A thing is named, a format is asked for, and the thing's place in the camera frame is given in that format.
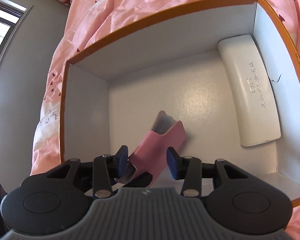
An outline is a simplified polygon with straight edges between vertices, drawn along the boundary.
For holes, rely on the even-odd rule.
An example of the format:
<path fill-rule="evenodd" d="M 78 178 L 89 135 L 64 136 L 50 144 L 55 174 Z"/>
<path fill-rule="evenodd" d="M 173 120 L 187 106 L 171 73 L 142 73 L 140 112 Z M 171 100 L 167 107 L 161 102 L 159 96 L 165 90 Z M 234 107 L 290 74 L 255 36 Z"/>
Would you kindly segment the orange cardboard box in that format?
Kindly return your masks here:
<path fill-rule="evenodd" d="M 281 137 L 243 147 L 217 45 L 247 34 L 273 88 Z M 64 74 L 62 159 L 133 151 L 165 111 L 185 128 L 180 154 L 226 159 L 300 205 L 300 56 L 266 0 L 200 0 L 153 14 L 70 58 Z"/>

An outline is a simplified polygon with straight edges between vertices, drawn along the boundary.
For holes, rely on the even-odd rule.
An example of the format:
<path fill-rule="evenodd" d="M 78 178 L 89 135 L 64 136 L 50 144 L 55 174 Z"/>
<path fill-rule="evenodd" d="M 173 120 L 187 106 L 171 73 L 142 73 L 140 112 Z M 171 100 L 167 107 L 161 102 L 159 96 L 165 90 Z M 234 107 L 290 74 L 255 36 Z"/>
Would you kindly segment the white glasses case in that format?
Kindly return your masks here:
<path fill-rule="evenodd" d="M 261 54 L 251 35 L 217 44 L 234 98 L 240 144 L 264 144 L 281 137 L 276 101 Z"/>

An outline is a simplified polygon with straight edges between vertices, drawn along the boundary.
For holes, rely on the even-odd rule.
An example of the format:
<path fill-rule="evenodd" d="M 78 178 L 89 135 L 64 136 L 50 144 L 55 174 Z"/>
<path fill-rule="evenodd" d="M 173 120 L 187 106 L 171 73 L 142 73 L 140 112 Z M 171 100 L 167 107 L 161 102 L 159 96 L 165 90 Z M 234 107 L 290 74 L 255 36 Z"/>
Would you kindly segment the pink card holder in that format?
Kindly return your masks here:
<path fill-rule="evenodd" d="M 121 178 L 116 181 L 126 184 L 145 172 L 150 173 L 153 184 L 167 166 L 167 149 L 179 150 L 186 140 L 183 123 L 165 111 L 160 111 L 142 142 L 128 158 Z"/>

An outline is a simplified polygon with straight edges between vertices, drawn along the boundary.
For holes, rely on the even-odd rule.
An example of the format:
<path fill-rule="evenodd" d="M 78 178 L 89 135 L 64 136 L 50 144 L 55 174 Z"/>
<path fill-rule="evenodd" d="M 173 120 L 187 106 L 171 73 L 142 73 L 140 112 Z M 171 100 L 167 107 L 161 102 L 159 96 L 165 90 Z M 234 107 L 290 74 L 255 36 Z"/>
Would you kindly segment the window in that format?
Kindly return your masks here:
<path fill-rule="evenodd" d="M 12 1 L 0 0 L 0 61 L 28 11 L 28 8 Z"/>

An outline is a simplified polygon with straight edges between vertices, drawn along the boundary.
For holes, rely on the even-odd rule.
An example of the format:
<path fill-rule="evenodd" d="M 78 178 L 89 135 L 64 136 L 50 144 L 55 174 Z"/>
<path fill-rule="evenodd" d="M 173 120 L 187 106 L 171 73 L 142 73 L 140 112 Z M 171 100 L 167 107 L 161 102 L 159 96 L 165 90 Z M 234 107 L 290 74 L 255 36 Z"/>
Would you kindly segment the pink printed duvet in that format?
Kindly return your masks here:
<path fill-rule="evenodd" d="M 64 36 L 57 46 L 47 76 L 40 122 L 33 141 L 33 175 L 45 173 L 63 163 L 59 148 L 61 96 L 67 61 L 107 35 L 138 20 L 179 5 L 200 0 L 72 0 Z M 300 0 L 266 0 L 284 27 L 300 56 Z M 153 187 L 181 188 L 173 181 L 168 167 Z M 300 205 L 294 206 L 287 232 L 300 239 Z"/>

